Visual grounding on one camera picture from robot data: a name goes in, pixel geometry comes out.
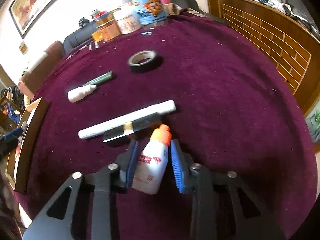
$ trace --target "white wall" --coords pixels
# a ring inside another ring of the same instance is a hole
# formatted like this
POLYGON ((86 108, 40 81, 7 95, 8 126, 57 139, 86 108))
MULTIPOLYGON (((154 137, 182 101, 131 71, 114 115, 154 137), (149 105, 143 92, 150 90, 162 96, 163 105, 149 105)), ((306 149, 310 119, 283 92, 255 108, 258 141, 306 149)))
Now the white wall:
MULTIPOLYGON (((200 9, 208 12, 207 0, 196 0, 200 9)), ((22 42, 9 13, 13 0, 7 0, 0 9, 0 64, 8 76, 17 83, 29 61, 54 41, 64 39, 77 30, 82 17, 91 19, 94 9, 117 8, 120 0, 57 0, 29 30, 24 41, 29 48, 26 55, 19 51, 22 42)))

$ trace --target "blue label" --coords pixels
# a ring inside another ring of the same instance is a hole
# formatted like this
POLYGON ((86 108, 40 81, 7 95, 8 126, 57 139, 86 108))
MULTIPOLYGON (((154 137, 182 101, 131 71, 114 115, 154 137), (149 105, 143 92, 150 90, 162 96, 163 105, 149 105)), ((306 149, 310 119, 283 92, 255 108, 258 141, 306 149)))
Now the blue label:
POLYGON ((167 18, 160 0, 135 0, 133 4, 141 24, 150 24, 167 18))

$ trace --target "purple tablecloth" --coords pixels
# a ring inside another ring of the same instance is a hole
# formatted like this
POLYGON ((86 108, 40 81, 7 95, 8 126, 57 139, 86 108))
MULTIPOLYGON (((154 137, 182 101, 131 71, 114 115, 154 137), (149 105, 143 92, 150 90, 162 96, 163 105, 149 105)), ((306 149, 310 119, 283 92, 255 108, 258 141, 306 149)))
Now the purple tablecloth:
MULTIPOLYGON (((182 149, 213 171, 240 174, 289 238, 315 202, 317 170, 302 112, 274 65, 240 34, 191 14, 173 17, 152 36, 141 32, 63 59, 37 92, 51 106, 27 193, 17 194, 27 213, 34 218, 73 172, 96 172, 126 150, 106 146, 101 136, 80 140, 79 130, 172 99, 178 111, 163 120, 182 149), (127 60, 144 49, 164 61, 133 74, 127 60), (81 102, 68 101, 69 90, 108 71, 117 78, 81 102)), ((178 194, 172 169, 157 195, 131 189, 117 202, 122 240, 188 238, 191 205, 178 194)))

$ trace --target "white dropper bottle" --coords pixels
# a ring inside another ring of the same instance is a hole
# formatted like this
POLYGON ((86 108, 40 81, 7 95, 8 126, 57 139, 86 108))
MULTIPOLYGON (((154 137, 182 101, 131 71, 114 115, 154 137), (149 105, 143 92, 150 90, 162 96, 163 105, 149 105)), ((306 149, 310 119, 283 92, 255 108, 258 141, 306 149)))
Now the white dropper bottle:
POLYGON ((75 103, 76 101, 85 98, 87 95, 90 95, 96 88, 96 85, 86 85, 75 88, 68 92, 68 99, 71 103, 75 103))
POLYGON ((168 147, 172 138, 169 130, 169 126, 162 124, 153 131, 138 161, 132 184, 134 189, 147 194, 158 193, 168 163, 168 147))

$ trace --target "green marker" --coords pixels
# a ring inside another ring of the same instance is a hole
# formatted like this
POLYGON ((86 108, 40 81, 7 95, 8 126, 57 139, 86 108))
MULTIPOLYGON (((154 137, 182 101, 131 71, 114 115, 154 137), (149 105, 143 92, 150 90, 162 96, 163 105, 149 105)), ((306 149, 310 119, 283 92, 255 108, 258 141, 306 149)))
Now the green marker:
POLYGON ((112 71, 106 73, 106 74, 103 74, 102 76, 99 76, 95 79, 92 79, 90 80, 89 82, 87 82, 86 84, 82 85, 82 86, 86 86, 86 85, 100 85, 104 82, 107 82, 109 80, 113 79, 113 73, 112 71))

